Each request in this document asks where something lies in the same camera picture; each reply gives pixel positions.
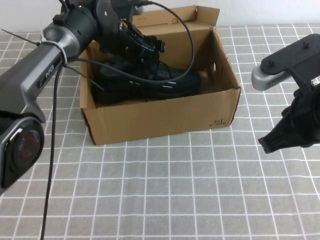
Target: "cardboard box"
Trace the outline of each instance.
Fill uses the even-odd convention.
[[[90,83],[81,79],[80,108],[95,145],[224,128],[231,125],[241,87],[215,29],[219,9],[187,6],[173,9],[188,25],[195,44],[193,68],[201,71],[198,95],[168,100],[130,100],[116,105],[95,104]],[[145,35],[165,41],[161,60],[187,69],[192,50],[183,25],[165,10],[135,16],[133,23]],[[92,42],[82,57],[104,61],[108,56]],[[97,67],[82,63],[81,72],[94,78]]]

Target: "grid tablecloth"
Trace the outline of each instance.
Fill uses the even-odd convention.
[[[80,77],[64,70],[47,239],[320,239],[320,146],[266,155],[257,141],[281,119],[298,87],[292,79],[266,92],[251,85],[256,64],[320,33],[320,24],[217,28],[242,86],[228,128],[95,147],[79,110]],[[0,74],[33,48],[0,34]],[[38,98],[47,119],[53,84]],[[51,125],[43,125],[39,161],[0,198],[0,239],[40,236]]]

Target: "white wall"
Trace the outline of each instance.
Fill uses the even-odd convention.
[[[218,25],[320,23],[320,0],[157,0],[167,7],[221,9]],[[0,28],[40,31],[60,12],[58,0],[0,0]]]

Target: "black sneaker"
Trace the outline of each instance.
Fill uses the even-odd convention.
[[[160,80],[170,80],[181,76],[184,70],[167,66],[166,64],[152,64],[152,67],[137,67],[131,62],[117,62],[115,64],[105,63],[115,69],[127,74],[153,80],[155,83]],[[178,81],[167,82],[165,84],[140,84],[134,82],[129,77],[125,77],[109,68],[101,67],[94,81],[105,91],[92,85],[92,95],[96,103],[117,104],[131,99],[154,99],[166,100],[183,98],[197,94],[201,76],[191,71],[184,78]]]

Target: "wire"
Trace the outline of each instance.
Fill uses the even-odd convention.
[[[103,90],[103,91],[105,90],[102,86],[100,86],[100,85],[97,84],[95,81],[93,81],[91,78],[89,78],[88,76],[82,74],[81,72],[79,72],[79,71],[76,70],[75,68],[70,67],[70,66],[68,66],[68,65],[64,65],[64,67],[65,67],[66,69],[70,69],[70,70],[74,71],[75,73],[81,75],[82,77],[88,79],[93,85],[97,86],[97,87],[100,88],[101,90]]]
[[[49,195],[50,195],[51,180],[52,180],[53,168],[54,168],[58,82],[59,82],[59,76],[61,74],[62,68],[63,68],[63,65],[60,64],[59,69],[58,69],[58,71],[56,73],[55,81],[54,81],[53,109],[52,109],[51,156],[50,156],[50,167],[49,167],[48,183],[47,183],[45,202],[44,202],[44,211],[43,211],[41,238],[40,238],[41,240],[44,240],[44,238],[45,238],[47,213],[48,213],[48,204],[49,204]]]
[[[12,36],[14,36],[14,37],[16,37],[16,38],[18,38],[18,39],[25,40],[25,41],[27,41],[28,43],[35,44],[35,45],[37,45],[37,46],[39,46],[39,45],[41,44],[40,42],[31,41],[31,40],[29,40],[29,39],[26,39],[26,38],[24,38],[24,37],[22,37],[22,36],[19,36],[19,35],[17,35],[17,34],[14,34],[14,33],[12,33],[12,32],[7,31],[7,30],[4,30],[4,29],[1,29],[1,30],[4,31],[4,32],[6,32],[6,33],[8,33],[8,34],[10,34],[10,35],[12,35]]]
[[[146,5],[157,5],[165,10],[167,10],[169,13],[171,13],[172,15],[174,15],[181,23],[182,25],[185,27],[187,33],[188,33],[188,36],[190,38],[190,42],[191,42],[191,49],[192,49],[192,59],[191,59],[191,63],[190,63],[190,66],[188,67],[188,69],[183,73],[181,74],[180,76],[176,77],[176,78],[173,78],[173,79],[169,79],[169,80],[157,80],[157,81],[154,81],[154,80],[148,80],[148,79],[144,79],[144,78],[141,78],[141,77],[137,77],[137,76],[133,76],[131,74],[128,74],[126,72],[123,72],[121,70],[118,70],[116,68],[113,68],[112,66],[108,66],[108,65],[105,65],[101,62],[98,62],[98,61],[94,61],[94,60],[90,60],[90,59],[86,59],[86,58],[72,58],[72,59],[69,59],[70,62],[87,62],[87,63],[90,63],[90,64],[94,64],[94,65],[98,65],[100,67],[103,67],[103,68],[107,68],[107,69],[110,69],[114,72],[117,72],[118,74],[122,75],[122,76],[125,76],[127,78],[130,78],[131,80],[135,81],[136,83],[146,83],[146,84],[164,84],[164,83],[169,83],[169,82],[173,82],[173,81],[178,81],[182,78],[184,78],[191,70],[194,62],[195,62],[195,44],[194,44],[194,40],[192,38],[192,35],[191,35],[191,32],[188,28],[188,26],[186,25],[185,21],[183,21],[181,19],[181,17],[179,17],[175,12],[173,12],[171,9],[167,8],[166,6],[163,6],[162,4],[160,3],[157,3],[157,2],[153,2],[153,1],[142,1],[141,4],[140,4],[140,7],[141,6],[146,6]]]
[[[64,0],[59,0],[59,2],[62,4],[65,16],[68,15],[69,8],[68,8],[68,5],[66,4],[66,2]]]
[[[118,69],[116,69],[116,68],[113,68],[112,66],[105,65],[105,64],[103,64],[103,63],[101,63],[101,62],[98,62],[98,61],[94,61],[94,60],[90,60],[90,59],[86,59],[86,58],[70,59],[70,62],[77,62],[77,61],[78,61],[78,62],[86,62],[86,63],[98,65],[98,66],[100,66],[100,67],[113,70],[114,72],[117,72],[117,73],[119,73],[120,75],[123,75],[123,76],[125,76],[125,77],[127,77],[127,78],[130,78],[131,81],[134,81],[134,82],[139,83],[139,84],[164,84],[164,83],[169,83],[169,82],[173,82],[173,81],[180,80],[180,79],[183,78],[186,74],[188,74],[188,72],[186,72],[186,74],[182,74],[182,75],[180,75],[179,77],[176,77],[176,78],[173,78],[173,79],[154,81],[154,80],[147,80],[147,79],[144,79],[144,78],[141,78],[141,77],[137,77],[137,76],[128,74],[128,73],[126,73],[126,72],[123,72],[123,71],[121,71],[121,70],[118,70]]]

